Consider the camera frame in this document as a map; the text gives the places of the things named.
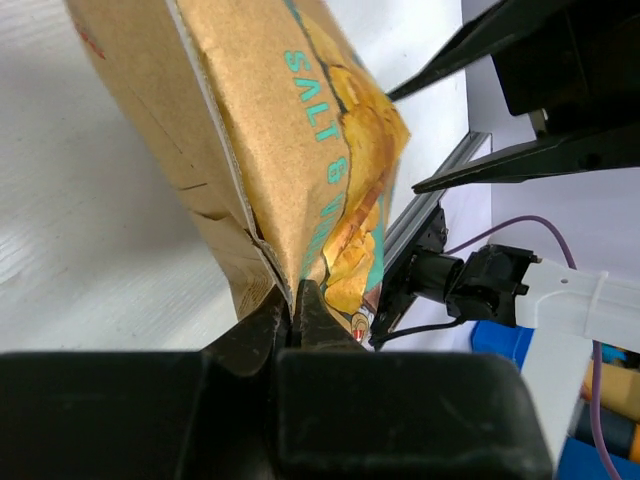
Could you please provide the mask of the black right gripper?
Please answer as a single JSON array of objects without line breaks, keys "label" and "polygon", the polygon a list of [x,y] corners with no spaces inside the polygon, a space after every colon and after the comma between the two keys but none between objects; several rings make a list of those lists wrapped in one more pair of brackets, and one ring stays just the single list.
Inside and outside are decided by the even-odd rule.
[{"label": "black right gripper", "polygon": [[[513,116],[543,110],[547,130],[639,120],[637,1],[503,0],[463,25],[413,77],[388,93],[402,100],[488,55]],[[639,165],[639,126],[585,130],[513,145],[438,173],[416,194]]]}]

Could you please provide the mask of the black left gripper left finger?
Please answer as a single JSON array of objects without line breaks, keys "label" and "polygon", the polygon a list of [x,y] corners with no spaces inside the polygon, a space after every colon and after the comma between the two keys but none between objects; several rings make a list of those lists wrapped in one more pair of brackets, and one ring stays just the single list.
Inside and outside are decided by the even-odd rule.
[{"label": "black left gripper left finger", "polygon": [[273,479],[267,398],[276,331],[259,309],[198,350],[1,357],[5,479]]}]

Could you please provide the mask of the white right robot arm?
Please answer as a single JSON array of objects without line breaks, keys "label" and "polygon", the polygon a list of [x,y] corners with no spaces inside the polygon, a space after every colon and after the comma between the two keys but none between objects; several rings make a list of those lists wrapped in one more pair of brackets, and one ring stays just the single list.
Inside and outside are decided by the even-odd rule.
[{"label": "white right robot arm", "polygon": [[[435,174],[416,193],[638,169],[637,2],[500,1],[389,96],[407,98],[483,57],[509,112],[529,115],[536,137]],[[508,306],[520,326],[638,348],[637,283],[541,259],[517,286]]]}]

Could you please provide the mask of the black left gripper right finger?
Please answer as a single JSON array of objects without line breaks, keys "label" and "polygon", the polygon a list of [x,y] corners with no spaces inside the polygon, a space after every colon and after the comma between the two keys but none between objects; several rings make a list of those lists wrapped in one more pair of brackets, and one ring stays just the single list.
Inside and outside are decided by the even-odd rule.
[{"label": "black left gripper right finger", "polygon": [[549,479],[553,463],[516,367],[492,354],[364,350],[312,281],[276,356],[284,479]]}]

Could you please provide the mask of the tan popcorn chips bag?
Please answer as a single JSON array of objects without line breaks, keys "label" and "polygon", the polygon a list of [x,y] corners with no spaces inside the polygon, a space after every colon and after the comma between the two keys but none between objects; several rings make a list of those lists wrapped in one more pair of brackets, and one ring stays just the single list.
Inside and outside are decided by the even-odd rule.
[{"label": "tan popcorn chips bag", "polygon": [[224,272],[239,318],[311,280],[368,336],[408,129],[321,1],[70,1],[94,69]]}]

